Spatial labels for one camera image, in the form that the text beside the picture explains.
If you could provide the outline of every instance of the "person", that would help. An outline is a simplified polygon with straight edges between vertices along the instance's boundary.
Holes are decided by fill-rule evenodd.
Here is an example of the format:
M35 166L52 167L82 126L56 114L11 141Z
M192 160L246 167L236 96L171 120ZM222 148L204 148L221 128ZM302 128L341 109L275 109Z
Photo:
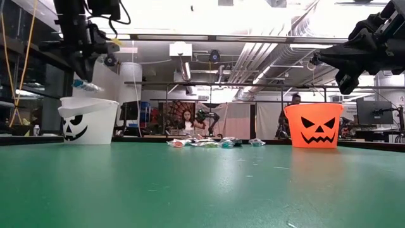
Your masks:
M300 102L301 102L301 96L298 94L293 94L291 103L288 104L287 106L299 105ZM280 116L278 117L278 129L277 129L276 137L280 137L280 134L282 132L286 132L288 136L290 135L289 120L287 119L287 117L285 117L284 110L281 110Z
M194 118L192 118L190 110L184 110L182 114L182 122L180 123L180 129L182 130L194 130Z

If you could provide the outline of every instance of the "cable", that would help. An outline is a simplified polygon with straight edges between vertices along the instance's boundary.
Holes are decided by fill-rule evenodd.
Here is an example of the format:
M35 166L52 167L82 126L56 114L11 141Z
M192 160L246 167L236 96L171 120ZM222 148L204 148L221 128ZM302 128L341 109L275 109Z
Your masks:
M134 50L134 44L135 41L132 41L132 50ZM132 77L134 78L134 87L135 87L135 95L137 98L137 107L138 107L138 130L139 130L139 136L142 137L142 132L140 131L140 108L139 108L139 98L138 98L138 90L137 90L137 83L135 80L135 67L134 67L134 51L132 51Z
M379 92L377 92L375 89L372 89L375 93L377 93L378 95L380 95L380 97L384 98L386 101L391 102L390 100L388 100L387 98L385 98L383 95L381 95Z
M21 89L23 88L23 82L24 82L24 77L25 77L25 72L27 71L27 65L28 65L28 57L30 54L30 46L31 46L31 40L32 40L32 32L34 31L34 22L35 22L35 14L37 12L37 5L38 5L38 0L35 0L34 3L34 11L32 12L32 21L31 21L31 28L30 28L30 35L28 37L28 45L27 45L27 53L25 55L25 62L24 62L24 68L23 68L23 73L21 75L21 82L20 82L20 88L19 90L21 91ZM16 106L18 106L18 103L20 102L20 96L21 93L18 93L18 97L16 100ZM16 114L16 109L14 109L14 114L13 117L11 118L11 122L9 127L13 126L14 123L14 119L15 119L15 114Z
M111 30L114 32L114 34L115 34L115 38L118 37L118 32L117 32L116 29L114 28L113 22L120 23L120 24L122 24L122 25L130 25L130 24L131 24L131 17L129 16L129 13L128 13L127 9L125 8L124 4L122 3L122 0L120 0L120 6L123 8L123 10L124 10L126 16L128 17L128 22L121 22L121 21L119 21L119 20L112 20L112 19L111 19L112 15L111 15L110 17L106 17L106 16L102 16L102 15L94 16L94 15L90 12L89 6L88 6L87 3L85 2L85 0L82 0L82 3L83 3L83 5L84 5L84 8L86 9L86 11L90 14L90 16L87 17L87 19L91 19L91 18L104 18L104 19L107 19L107 20L108 20L108 25L109 25L110 29L111 29Z
M308 68L308 70L311 70L312 72L316 69L316 66L314 64L312 64L313 68L309 67L310 62L306 63L306 68Z
M8 61L7 41L6 41L6 29L5 29L5 26L4 26L4 16L3 16L3 13L1 13L1 26L2 26L2 29L3 29L4 55L6 56L6 65L7 65L7 71L8 71L8 79L9 79L9 81L10 81L11 93L12 93L12 95L13 95L13 101L14 101L14 105L15 105L15 102L16 102L16 100L15 100L15 90L14 90L13 78L12 78L12 76L11 76L10 64L9 64L9 61ZM22 122L22 120L21 120L20 112L18 111L18 108L17 108L17 107L15 107L15 110L16 110L17 115L18 115L18 120L20 121L20 124L22 125L23 122Z

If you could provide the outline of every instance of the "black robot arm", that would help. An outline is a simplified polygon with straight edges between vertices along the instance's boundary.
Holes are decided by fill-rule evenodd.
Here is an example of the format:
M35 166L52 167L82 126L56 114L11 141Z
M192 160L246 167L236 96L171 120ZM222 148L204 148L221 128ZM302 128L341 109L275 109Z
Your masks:
M322 49L311 62L322 62L339 69L335 76L342 94L350 94L367 71L381 70L400 74L405 70L405 1L391 0L386 7L366 20L358 22L349 41Z
M211 123L211 125L208 127L209 136L213 136L214 135L214 126L220 120L220 116L214 112L198 110L198 112L196 114L197 122L202 124L206 118L212 118L214 120Z
M60 49L66 62L83 80L92 81L94 64L101 54L115 62L112 53L119 51L118 45L107 42L106 33L91 23L85 11L92 16L110 15L110 20L120 19L120 0L54 0L63 39L47 41L40 45L41 51Z

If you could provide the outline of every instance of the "curtain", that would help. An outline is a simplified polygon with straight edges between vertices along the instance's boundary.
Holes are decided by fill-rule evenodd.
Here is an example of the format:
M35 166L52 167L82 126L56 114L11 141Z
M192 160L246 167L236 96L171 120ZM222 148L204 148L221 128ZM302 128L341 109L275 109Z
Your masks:
M281 104L258 103L257 106L256 137L266 140L274 139L278 127Z
M239 139L250 139L251 123L251 105L250 104L228 104L227 118L223 136L234 136Z

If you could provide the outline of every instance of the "monitor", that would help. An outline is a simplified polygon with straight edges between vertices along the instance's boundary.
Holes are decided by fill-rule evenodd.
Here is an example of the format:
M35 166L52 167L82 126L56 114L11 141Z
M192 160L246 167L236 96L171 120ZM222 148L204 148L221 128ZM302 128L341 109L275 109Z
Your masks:
M393 124L390 101L356 101L359 124Z
M121 106L120 120L125 118L125 105L127 106L127 120L138 119L138 101L124 102Z

